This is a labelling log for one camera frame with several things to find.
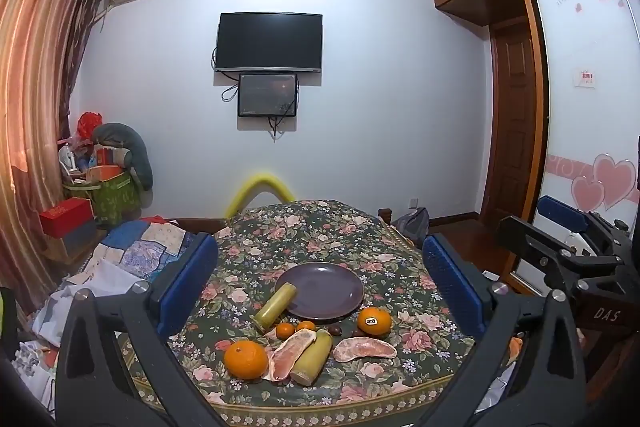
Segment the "orange fruit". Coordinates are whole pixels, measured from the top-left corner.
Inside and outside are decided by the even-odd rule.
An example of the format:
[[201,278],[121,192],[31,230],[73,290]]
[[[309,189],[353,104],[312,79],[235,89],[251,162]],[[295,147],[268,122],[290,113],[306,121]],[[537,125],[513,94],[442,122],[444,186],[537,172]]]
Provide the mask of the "orange fruit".
[[296,331],[300,331],[300,330],[316,331],[316,325],[313,324],[313,322],[311,321],[302,321],[300,322],[300,324],[298,324],[298,327],[296,328]]
[[281,341],[286,341],[295,332],[296,328],[293,327],[293,324],[289,324],[288,322],[283,322],[276,326],[276,337]]
[[358,327],[368,335],[385,335],[391,331],[391,315],[381,308],[364,308],[358,314]]
[[237,341],[225,351],[226,370],[236,378],[260,378],[269,367],[264,348],[253,341]]

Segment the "green bag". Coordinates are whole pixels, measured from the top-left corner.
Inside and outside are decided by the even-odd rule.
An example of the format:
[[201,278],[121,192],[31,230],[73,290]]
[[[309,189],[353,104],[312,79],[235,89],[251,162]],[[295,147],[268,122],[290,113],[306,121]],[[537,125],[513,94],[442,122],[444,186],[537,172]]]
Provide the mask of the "green bag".
[[91,200],[100,225],[115,227],[122,222],[123,212],[132,212],[140,208],[140,196],[129,172],[123,172],[105,182],[63,187],[70,198]]

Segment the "purple plate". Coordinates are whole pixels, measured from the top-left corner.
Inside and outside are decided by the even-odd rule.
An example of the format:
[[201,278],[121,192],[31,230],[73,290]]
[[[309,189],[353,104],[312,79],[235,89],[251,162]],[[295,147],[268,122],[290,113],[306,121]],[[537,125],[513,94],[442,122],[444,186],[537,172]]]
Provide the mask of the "purple plate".
[[298,289],[287,310],[303,319],[325,321],[354,311],[364,297],[364,286],[348,268],[332,263],[306,263],[289,268],[276,290],[289,282]]

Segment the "backpack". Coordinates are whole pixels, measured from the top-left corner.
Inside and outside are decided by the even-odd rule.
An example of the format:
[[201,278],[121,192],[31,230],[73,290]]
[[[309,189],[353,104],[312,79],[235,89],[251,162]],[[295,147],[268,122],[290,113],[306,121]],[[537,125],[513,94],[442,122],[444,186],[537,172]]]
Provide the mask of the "backpack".
[[396,219],[392,225],[398,229],[404,237],[411,239],[419,250],[429,233],[429,213],[421,206],[416,208],[411,214]]

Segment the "television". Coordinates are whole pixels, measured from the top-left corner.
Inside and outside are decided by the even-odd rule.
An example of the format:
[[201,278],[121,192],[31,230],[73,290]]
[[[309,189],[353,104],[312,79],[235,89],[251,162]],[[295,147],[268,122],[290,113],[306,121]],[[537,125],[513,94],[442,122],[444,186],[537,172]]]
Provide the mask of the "television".
[[238,82],[238,116],[295,116],[298,76],[243,73]]
[[322,15],[220,15],[216,71],[321,71]]

